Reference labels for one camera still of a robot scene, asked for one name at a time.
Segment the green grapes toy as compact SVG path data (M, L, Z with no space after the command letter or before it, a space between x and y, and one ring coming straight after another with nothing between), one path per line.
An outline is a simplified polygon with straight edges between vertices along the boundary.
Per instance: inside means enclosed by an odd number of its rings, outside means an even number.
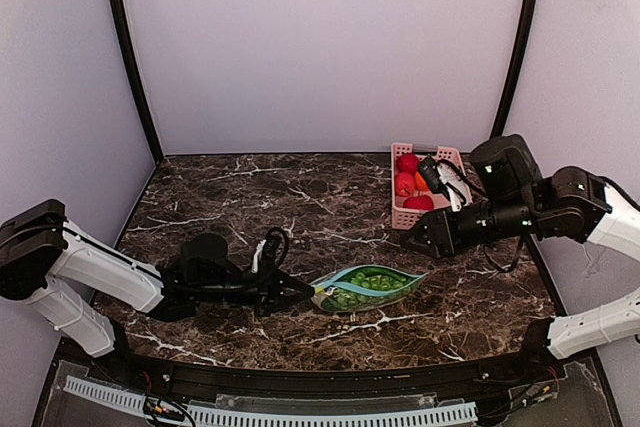
M332 280L324 300L328 310L360 311L401 299L413 279L387 268L352 270Z

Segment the clear zip top bag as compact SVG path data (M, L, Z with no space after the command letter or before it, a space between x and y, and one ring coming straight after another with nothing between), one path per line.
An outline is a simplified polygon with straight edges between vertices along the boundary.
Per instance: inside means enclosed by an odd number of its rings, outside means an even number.
M402 301L425 277L387 266L358 265L317 279L311 301L332 314L369 311Z

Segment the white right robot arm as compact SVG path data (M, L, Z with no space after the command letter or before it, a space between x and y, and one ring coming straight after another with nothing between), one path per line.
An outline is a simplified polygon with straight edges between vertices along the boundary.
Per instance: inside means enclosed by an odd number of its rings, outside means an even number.
M401 237L403 247L434 259L477 245L530 234L566 237L639 257L639 206L615 182L567 166L544 177L524 138L491 138L469 161L481 182L481 202L424 213ZM636 336L639 293L527 328L524 352L565 359L578 352Z

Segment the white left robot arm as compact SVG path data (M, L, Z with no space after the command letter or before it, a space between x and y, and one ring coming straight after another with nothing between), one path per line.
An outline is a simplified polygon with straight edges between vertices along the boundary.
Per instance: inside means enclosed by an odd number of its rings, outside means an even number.
M205 233L182 244L166 267L131 258L88 235L56 199L46 200L1 226L1 296L34 308L93 358L127 350L115 321L97 313L72 287L77 282L162 322L193 317L202 304L249 306L259 317L310 299L315 290L282 272L286 232L270 229L251 265L228 258L228 244Z

